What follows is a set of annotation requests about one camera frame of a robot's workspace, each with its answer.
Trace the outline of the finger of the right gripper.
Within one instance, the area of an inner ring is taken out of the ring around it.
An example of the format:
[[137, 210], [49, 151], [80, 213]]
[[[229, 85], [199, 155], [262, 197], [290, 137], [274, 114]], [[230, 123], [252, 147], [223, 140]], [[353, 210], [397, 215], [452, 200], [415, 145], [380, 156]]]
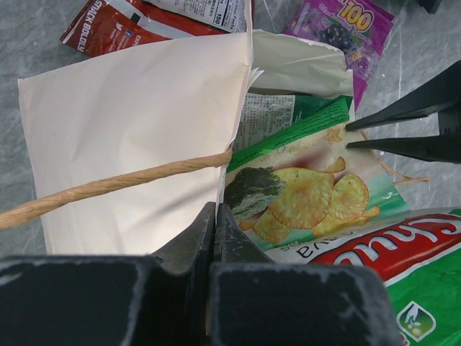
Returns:
[[427, 117], [460, 103], [460, 61], [375, 114], [355, 120], [346, 130], [361, 130]]
[[352, 142], [346, 147], [380, 150], [427, 162], [460, 164], [460, 137], [458, 135], [384, 138]]

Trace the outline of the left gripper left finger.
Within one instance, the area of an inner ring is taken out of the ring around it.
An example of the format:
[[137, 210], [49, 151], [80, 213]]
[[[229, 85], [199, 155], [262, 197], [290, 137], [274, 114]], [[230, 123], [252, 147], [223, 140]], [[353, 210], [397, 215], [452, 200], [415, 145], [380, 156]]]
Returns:
[[3, 345], [203, 345], [215, 204], [144, 256], [1, 260]]

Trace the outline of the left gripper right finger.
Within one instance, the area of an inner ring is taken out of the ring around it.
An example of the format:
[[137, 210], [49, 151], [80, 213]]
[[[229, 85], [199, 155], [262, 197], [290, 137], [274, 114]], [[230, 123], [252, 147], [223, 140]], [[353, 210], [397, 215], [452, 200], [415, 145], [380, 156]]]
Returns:
[[218, 208], [210, 267], [212, 345], [401, 345], [377, 273], [273, 262]]

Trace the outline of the purple grape candy bag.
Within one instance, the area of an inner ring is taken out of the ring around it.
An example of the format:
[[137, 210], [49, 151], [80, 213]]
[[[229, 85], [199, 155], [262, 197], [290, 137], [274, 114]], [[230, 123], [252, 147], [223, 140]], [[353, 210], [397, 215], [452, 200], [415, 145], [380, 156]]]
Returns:
[[304, 1], [282, 31], [341, 50], [353, 71], [354, 106], [358, 107], [380, 62], [394, 16], [373, 1]]

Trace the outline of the large green Chiaba chips bag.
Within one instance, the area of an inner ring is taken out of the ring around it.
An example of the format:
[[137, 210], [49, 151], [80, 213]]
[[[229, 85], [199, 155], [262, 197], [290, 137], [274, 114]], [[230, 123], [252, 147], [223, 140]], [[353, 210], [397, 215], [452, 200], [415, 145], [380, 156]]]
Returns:
[[411, 210], [370, 151], [348, 145], [341, 96], [237, 150], [224, 201], [278, 263], [355, 265], [384, 282], [404, 345], [460, 343], [460, 209]]

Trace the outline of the beige paper bag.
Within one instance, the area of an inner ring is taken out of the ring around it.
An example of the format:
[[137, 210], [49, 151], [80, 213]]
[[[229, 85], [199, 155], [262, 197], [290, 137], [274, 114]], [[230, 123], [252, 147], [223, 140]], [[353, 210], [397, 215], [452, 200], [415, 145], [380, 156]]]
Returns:
[[[148, 43], [17, 82], [39, 198], [98, 179], [219, 154], [249, 89], [352, 94], [343, 53], [263, 30]], [[42, 218], [48, 254], [148, 254], [215, 202], [224, 168], [70, 203]]]

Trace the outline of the small green snack bag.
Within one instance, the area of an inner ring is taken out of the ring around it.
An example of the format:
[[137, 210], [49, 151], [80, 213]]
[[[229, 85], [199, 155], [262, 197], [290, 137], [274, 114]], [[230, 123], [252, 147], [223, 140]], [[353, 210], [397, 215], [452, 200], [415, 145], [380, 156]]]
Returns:
[[245, 148], [316, 114], [333, 99], [304, 94], [264, 95], [248, 93], [243, 104], [233, 151]]

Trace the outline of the red snack bag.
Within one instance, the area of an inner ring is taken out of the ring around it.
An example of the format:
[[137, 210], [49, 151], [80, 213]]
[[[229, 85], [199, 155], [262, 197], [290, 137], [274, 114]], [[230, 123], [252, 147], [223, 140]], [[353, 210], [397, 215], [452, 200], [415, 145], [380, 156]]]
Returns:
[[245, 1], [88, 1], [60, 41], [88, 57], [146, 43], [246, 31]]

